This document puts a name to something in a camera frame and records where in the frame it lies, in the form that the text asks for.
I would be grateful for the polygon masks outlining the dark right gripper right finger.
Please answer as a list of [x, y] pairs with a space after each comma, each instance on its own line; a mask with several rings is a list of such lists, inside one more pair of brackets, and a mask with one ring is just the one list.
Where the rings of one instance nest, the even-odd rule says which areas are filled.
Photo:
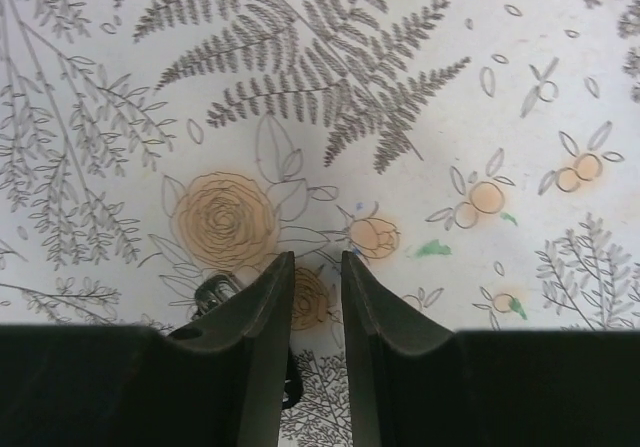
[[341, 260], [357, 446], [635, 446], [635, 331], [451, 331]]

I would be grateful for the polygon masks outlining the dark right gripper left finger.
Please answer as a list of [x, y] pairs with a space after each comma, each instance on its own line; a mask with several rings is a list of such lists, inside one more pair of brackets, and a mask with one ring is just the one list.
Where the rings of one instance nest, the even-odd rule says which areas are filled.
[[274, 446], [295, 258], [162, 335], [142, 326], [1, 330], [5, 446]]

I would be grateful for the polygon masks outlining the black head key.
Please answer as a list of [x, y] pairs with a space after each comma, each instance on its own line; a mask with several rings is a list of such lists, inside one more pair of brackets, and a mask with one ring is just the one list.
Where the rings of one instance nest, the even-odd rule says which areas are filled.
[[[195, 322], [218, 308], [245, 286], [231, 274], [215, 274], [201, 284], [194, 293], [196, 312], [191, 317]], [[286, 377], [283, 391], [282, 410], [291, 409], [302, 398], [303, 382], [294, 359], [292, 349], [288, 350]]]

